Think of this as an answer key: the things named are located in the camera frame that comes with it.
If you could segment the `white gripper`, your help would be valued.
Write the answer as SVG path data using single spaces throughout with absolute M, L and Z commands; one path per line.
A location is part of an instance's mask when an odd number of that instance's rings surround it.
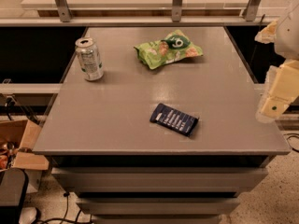
M 278 119 L 299 97 L 299 0 L 293 0 L 278 21 L 270 22 L 254 38 L 275 44 L 275 52 L 287 60 L 279 67 L 270 66 L 256 119 L 270 123 Z

